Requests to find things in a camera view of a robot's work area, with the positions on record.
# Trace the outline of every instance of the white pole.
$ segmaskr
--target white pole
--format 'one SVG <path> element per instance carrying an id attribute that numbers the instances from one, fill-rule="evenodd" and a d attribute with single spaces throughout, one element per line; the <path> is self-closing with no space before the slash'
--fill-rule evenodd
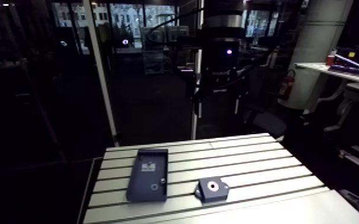
<path id="1" fill-rule="evenodd" d="M 112 105 L 110 103 L 109 90 L 107 89 L 106 76 L 104 74 L 103 64 L 101 62 L 101 54 L 100 54 L 99 42 L 97 40 L 97 35 L 96 35 L 91 1 L 83 0 L 83 6 L 85 7 L 85 16 L 86 16 L 86 20 L 88 21 L 89 34 L 90 34 L 91 40 L 92 40 L 93 53 L 95 55 L 95 61 L 96 61 L 97 71 L 99 74 L 99 80 L 100 80 L 101 91 L 103 94 L 104 105 L 106 106 L 106 112 L 107 112 L 107 118 L 109 120 L 110 131 L 112 133 L 114 145 L 115 145 L 115 147 L 118 147 L 119 143 L 117 141 L 117 130 L 116 130 L 115 122 L 114 122 Z"/>

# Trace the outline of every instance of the glass panel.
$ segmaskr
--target glass panel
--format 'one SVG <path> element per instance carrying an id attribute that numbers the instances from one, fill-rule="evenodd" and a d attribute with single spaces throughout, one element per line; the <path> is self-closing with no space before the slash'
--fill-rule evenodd
<path id="1" fill-rule="evenodd" d="M 72 21 L 70 19 L 70 13 L 67 4 L 59 4 L 58 2 L 53 2 L 52 5 L 54 9 L 54 17 L 56 17 L 56 26 L 72 27 Z M 76 25 L 82 53 L 89 54 L 88 46 L 91 44 L 90 40 L 88 40 L 89 43 L 85 43 L 85 28 L 88 27 L 88 22 L 85 18 L 85 9 L 82 3 L 73 3 L 71 6 L 74 12 L 74 22 Z"/>
<path id="2" fill-rule="evenodd" d="M 268 24 L 268 11 L 251 10 L 249 18 L 247 20 L 247 37 L 257 36 L 262 37 L 265 35 L 265 31 Z"/>
<path id="3" fill-rule="evenodd" d="M 142 48 L 140 30 L 143 9 L 139 4 L 109 4 L 112 14 L 114 45 L 117 48 Z"/>
<path id="4" fill-rule="evenodd" d="M 145 5 L 146 26 L 154 27 L 175 17 L 175 6 L 173 5 Z"/>
<path id="5" fill-rule="evenodd" d="M 270 26 L 268 28 L 268 36 L 274 35 L 274 32 L 276 31 L 276 25 L 278 21 L 278 12 L 274 12 L 270 21 Z"/>
<path id="6" fill-rule="evenodd" d="M 241 26 L 242 27 L 245 27 L 246 16 L 247 16 L 247 10 L 243 10 L 242 19 L 241 19 Z"/>

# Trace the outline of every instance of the white desk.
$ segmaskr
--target white desk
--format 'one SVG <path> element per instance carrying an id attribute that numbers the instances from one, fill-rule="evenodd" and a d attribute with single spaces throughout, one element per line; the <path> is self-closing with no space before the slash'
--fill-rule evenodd
<path id="1" fill-rule="evenodd" d="M 354 76 L 348 73 L 329 71 L 329 66 L 326 66 L 325 63 L 295 63 L 296 68 L 312 69 L 319 71 L 321 73 L 329 74 L 332 76 L 337 76 L 343 79 L 348 79 L 351 81 L 359 82 L 359 76 Z"/>
<path id="2" fill-rule="evenodd" d="M 130 203 L 125 192 L 140 148 L 167 148 L 168 198 Z M 108 148 L 84 223 L 343 223 L 359 213 L 269 134 Z M 226 201 L 202 204 L 200 178 L 220 176 Z"/>

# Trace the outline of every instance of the small black block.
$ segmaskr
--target small black block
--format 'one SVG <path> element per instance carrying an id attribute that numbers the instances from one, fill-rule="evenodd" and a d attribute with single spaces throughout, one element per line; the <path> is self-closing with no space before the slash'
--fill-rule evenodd
<path id="1" fill-rule="evenodd" d="M 219 177 L 199 179 L 195 195 L 203 203 L 224 201 L 228 197 L 230 188 Z"/>

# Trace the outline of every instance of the cable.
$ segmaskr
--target cable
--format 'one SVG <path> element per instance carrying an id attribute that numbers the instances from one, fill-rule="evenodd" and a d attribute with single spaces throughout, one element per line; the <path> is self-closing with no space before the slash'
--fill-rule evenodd
<path id="1" fill-rule="evenodd" d="M 203 8 L 199 8 L 197 10 L 190 11 L 189 13 L 179 15 L 179 16 L 177 16 L 175 18 L 172 18 L 172 19 L 170 19 L 168 21 L 165 21 L 164 23 L 160 23 L 159 25 L 157 25 L 154 28 L 152 28 L 151 30 L 149 30 L 149 32 L 147 32 L 147 34 L 146 34 L 147 41 L 149 41 L 150 43 L 152 43 L 154 45 L 172 45 L 172 44 L 176 44 L 177 43 L 176 41 L 172 41 L 172 42 L 154 41 L 154 40 L 150 39 L 150 34 L 153 33 L 155 30 L 157 30 L 158 28 L 160 28 L 160 27 L 162 27 L 162 26 L 164 26 L 166 24 L 169 24 L 171 22 L 174 22 L 174 21 L 179 20 L 179 19 L 184 18 L 184 17 L 188 17 L 188 16 L 193 15 L 193 14 L 196 14 L 196 13 L 202 11 L 202 10 L 203 10 Z"/>
<path id="2" fill-rule="evenodd" d="M 257 59 L 255 61 L 255 63 L 252 64 L 249 68 L 247 68 L 240 76 L 238 76 L 234 80 L 229 81 L 229 82 L 227 82 L 227 83 L 225 83 L 225 84 L 223 84 L 221 86 L 217 86 L 217 87 L 213 88 L 213 90 L 223 89 L 223 88 L 226 88 L 226 87 L 228 87 L 230 85 L 233 85 L 233 84 L 241 81 L 251 70 L 253 70 L 255 67 L 257 67 L 259 64 L 263 63 L 265 58 L 267 58 L 272 53 L 272 51 L 276 48 L 276 46 L 278 45 L 278 43 L 282 39 L 283 35 L 285 34 L 285 32 L 288 31 L 289 26 L 290 26 L 290 22 L 296 18 L 296 15 L 298 14 L 298 9 L 301 8 L 302 3 L 303 3 L 303 0 L 298 0 L 298 3 L 296 4 L 296 7 L 292 11 L 291 16 L 288 18 L 287 23 L 285 24 L 285 26 L 283 28 L 281 28 L 281 31 L 280 31 L 280 34 L 278 35 L 278 38 L 276 39 L 274 44 L 269 48 L 269 50 L 262 57 Z"/>

